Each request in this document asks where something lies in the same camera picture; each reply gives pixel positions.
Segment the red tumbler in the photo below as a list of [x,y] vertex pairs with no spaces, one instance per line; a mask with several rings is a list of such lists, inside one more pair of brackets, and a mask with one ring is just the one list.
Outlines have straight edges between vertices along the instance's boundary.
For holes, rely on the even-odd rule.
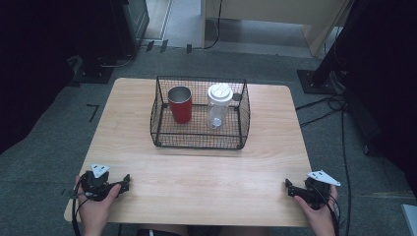
[[168,102],[175,122],[185,124],[191,120],[193,101],[189,88],[178,86],[170,89]]

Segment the wooden table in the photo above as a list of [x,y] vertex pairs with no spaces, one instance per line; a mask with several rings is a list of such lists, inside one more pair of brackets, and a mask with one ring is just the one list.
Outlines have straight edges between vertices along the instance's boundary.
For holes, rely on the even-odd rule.
[[81,170],[109,165],[110,183],[131,174],[110,222],[307,225],[284,186],[285,178],[304,186],[311,171],[289,88],[248,85],[251,127],[241,150],[155,147],[154,88],[155,80],[115,82]]

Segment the white lid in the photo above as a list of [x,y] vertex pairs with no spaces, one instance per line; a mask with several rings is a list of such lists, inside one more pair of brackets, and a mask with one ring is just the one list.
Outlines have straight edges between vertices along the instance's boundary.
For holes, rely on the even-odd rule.
[[233,91],[228,84],[216,84],[208,88],[208,98],[216,105],[228,105]]

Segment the metal grid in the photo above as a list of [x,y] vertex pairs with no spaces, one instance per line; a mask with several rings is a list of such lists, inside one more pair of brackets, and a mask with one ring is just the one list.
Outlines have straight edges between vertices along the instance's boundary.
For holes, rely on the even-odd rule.
[[[207,124],[208,89],[218,83],[228,83],[233,98],[223,126],[214,130]],[[188,87],[192,93],[192,118],[187,124],[176,123],[168,106],[168,92],[176,86]],[[158,147],[241,149],[248,139],[250,113],[245,80],[159,76],[150,116],[150,135]]]

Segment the hand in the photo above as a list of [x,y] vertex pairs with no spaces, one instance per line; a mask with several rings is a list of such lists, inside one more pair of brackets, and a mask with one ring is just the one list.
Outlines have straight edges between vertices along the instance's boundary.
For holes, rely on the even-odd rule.
[[[337,200],[337,190],[334,185],[330,185],[330,194]],[[314,210],[299,196],[294,196],[295,202],[298,206],[303,209],[304,214],[309,221],[310,226],[312,227],[316,236],[333,236],[334,226],[333,220],[331,218],[330,211],[326,205],[322,206],[320,209]],[[331,209],[334,211],[334,201],[332,198],[328,200],[328,204]]]
[[[80,176],[76,177],[76,183],[80,180]],[[108,216],[110,213],[110,206],[113,204],[114,200],[119,194],[121,185],[117,184],[111,188],[107,197],[101,201],[96,202],[93,200],[86,201],[87,197],[83,195],[83,188],[79,188],[79,205],[83,204],[80,209],[80,218],[83,223],[84,236],[98,236],[101,235],[105,225],[108,221]]]

